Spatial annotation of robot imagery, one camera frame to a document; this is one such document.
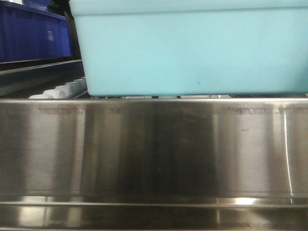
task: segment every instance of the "stainless steel shelf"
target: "stainless steel shelf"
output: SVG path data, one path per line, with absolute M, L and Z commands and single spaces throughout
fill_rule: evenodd
M 0 230 L 308 230 L 308 100 L 0 100 Z

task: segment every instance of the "blue bin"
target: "blue bin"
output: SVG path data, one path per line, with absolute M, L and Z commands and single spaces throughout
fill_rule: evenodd
M 46 11 L 50 0 L 23 0 L 25 6 L 30 6 L 39 10 Z
M 71 0 L 89 93 L 308 92 L 308 0 Z
M 0 62 L 71 56 L 66 19 L 0 1 Z

